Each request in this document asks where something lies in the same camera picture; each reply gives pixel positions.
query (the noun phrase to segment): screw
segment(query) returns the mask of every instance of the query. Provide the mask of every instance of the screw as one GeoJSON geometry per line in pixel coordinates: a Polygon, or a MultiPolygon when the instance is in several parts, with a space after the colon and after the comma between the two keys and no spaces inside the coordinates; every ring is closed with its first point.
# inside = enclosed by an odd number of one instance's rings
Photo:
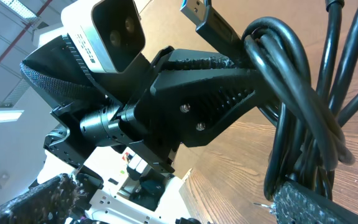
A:
{"type": "Polygon", "coordinates": [[[182,113],[187,113],[187,112],[189,112],[190,111],[190,105],[187,103],[187,104],[185,104],[185,105],[181,105],[180,106],[180,111],[182,112],[182,113]]]}
{"type": "Polygon", "coordinates": [[[204,122],[200,122],[197,124],[196,126],[197,131],[204,131],[205,130],[205,123],[204,122]]]}

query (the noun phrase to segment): black plastic part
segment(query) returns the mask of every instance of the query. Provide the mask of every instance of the black plastic part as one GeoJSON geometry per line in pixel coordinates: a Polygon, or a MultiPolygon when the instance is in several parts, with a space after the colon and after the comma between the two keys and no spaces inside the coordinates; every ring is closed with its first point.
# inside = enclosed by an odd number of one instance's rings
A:
{"type": "Polygon", "coordinates": [[[162,174],[151,169],[145,176],[140,178],[140,191],[133,192],[129,200],[151,211],[155,211],[165,192],[164,180],[165,177],[162,174]]]}
{"type": "Polygon", "coordinates": [[[88,113],[80,122],[82,135],[95,146],[117,146],[122,144],[118,137],[109,132],[109,126],[114,122],[119,111],[118,105],[109,105],[88,113]]]}
{"type": "MultiPolygon", "coordinates": [[[[186,58],[226,57],[178,49],[168,61],[186,58]]],[[[169,131],[188,147],[207,145],[244,113],[273,97],[260,73],[246,68],[164,70],[153,83],[151,94],[169,131]],[[180,110],[184,104],[190,105],[188,113],[180,110]],[[204,123],[205,130],[198,131],[198,123],[204,123]]]]}
{"type": "Polygon", "coordinates": [[[114,180],[113,178],[110,178],[109,179],[109,182],[114,184],[114,185],[117,185],[118,184],[118,181],[114,180]]]}
{"type": "Polygon", "coordinates": [[[80,184],[81,190],[86,192],[85,195],[75,201],[75,206],[81,210],[89,210],[91,208],[90,201],[98,189],[103,188],[103,181],[92,175],[79,173],[76,179],[80,184]]]}
{"type": "Polygon", "coordinates": [[[201,224],[201,222],[195,218],[180,218],[175,221],[175,224],[201,224]]]}
{"type": "Polygon", "coordinates": [[[33,189],[34,187],[38,186],[40,184],[38,184],[38,179],[35,179],[30,185],[29,185],[29,190],[33,189]]]}
{"type": "Polygon", "coordinates": [[[82,166],[95,149],[95,146],[83,137],[80,122],[74,116],[75,111],[79,110],[80,113],[85,110],[84,106],[74,102],[64,108],[55,108],[51,115],[60,124],[45,137],[44,142],[46,150],[75,168],[82,166]]]}
{"type": "Polygon", "coordinates": [[[78,187],[60,174],[0,206],[0,223],[64,223],[78,187]]]}
{"type": "MultiPolygon", "coordinates": [[[[81,68],[78,66],[76,59],[71,54],[62,36],[56,37],[47,44],[32,52],[23,61],[28,67],[48,75],[52,78],[76,83],[83,86],[93,86],[93,84],[83,75],[81,68]]],[[[67,97],[49,93],[40,87],[34,85],[29,78],[23,74],[27,83],[49,104],[51,108],[65,106],[74,100],[67,97]]],[[[92,102],[100,103],[104,96],[100,94],[100,99],[94,98],[92,102]]]]}
{"type": "Polygon", "coordinates": [[[277,223],[358,223],[358,215],[294,182],[274,195],[277,223]]]}
{"type": "Polygon", "coordinates": [[[326,0],[326,10],[329,11],[329,7],[332,6],[332,4],[339,4],[341,7],[345,6],[345,0],[326,0]]]}
{"type": "Polygon", "coordinates": [[[138,181],[141,177],[141,173],[137,172],[136,169],[132,169],[129,166],[127,166],[127,173],[129,178],[131,178],[134,181],[138,181]]]}
{"type": "Polygon", "coordinates": [[[119,154],[122,154],[125,151],[125,149],[127,148],[127,146],[124,145],[124,144],[121,144],[121,145],[118,145],[118,146],[111,146],[111,147],[112,147],[112,149],[114,149],[119,154]]]}
{"type": "Polygon", "coordinates": [[[219,53],[238,62],[242,55],[242,42],[235,30],[211,6],[206,6],[204,21],[197,26],[197,33],[219,53]]]}

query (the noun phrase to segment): wooden floor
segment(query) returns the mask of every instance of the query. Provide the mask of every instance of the wooden floor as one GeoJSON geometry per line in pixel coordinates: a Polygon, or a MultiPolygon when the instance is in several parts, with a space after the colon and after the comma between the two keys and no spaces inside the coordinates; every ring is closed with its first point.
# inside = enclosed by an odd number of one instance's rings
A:
{"type": "MultiPolygon", "coordinates": [[[[176,49],[214,51],[195,32],[195,26],[179,11],[180,0],[153,0],[141,13],[148,59],[167,45],[176,49]]],[[[215,0],[214,8],[241,34],[254,19],[275,16],[299,35],[310,61],[316,85],[328,14],[324,1],[215,0]]],[[[358,1],[346,1],[337,62],[358,1]]],[[[358,63],[345,104],[358,92],[358,63]]],[[[343,128],[353,166],[339,165],[334,201],[358,214],[358,113],[343,128]]],[[[190,213],[202,223],[275,223],[269,211],[254,205],[264,199],[263,182],[275,128],[252,110],[206,147],[181,146],[174,167],[177,176],[193,168],[181,189],[190,213]]]]}

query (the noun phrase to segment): cable bundle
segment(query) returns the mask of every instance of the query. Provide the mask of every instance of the cable bundle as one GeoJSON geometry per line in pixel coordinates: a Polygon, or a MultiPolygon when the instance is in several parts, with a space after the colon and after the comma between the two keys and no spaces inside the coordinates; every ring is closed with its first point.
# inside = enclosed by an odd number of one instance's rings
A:
{"type": "Polygon", "coordinates": [[[343,1],[327,1],[328,32],[316,91],[305,50],[284,22],[263,17],[242,35],[250,61],[277,96],[259,108],[277,127],[264,182],[267,200],[273,199],[286,177],[332,200],[338,161],[355,162],[341,127],[358,110],[358,94],[340,109],[358,58],[358,10],[330,91],[343,5],[343,1]]]}

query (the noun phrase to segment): connector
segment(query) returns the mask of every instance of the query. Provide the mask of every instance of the connector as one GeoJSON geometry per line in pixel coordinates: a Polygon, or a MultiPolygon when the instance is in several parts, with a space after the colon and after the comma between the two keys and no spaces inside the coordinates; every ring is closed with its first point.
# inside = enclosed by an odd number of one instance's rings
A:
{"type": "Polygon", "coordinates": [[[198,26],[204,20],[205,5],[199,0],[183,0],[180,11],[198,26]]]}
{"type": "Polygon", "coordinates": [[[242,58],[243,44],[234,29],[212,7],[199,0],[183,0],[181,12],[196,24],[196,32],[234,63],[242,58]]]}

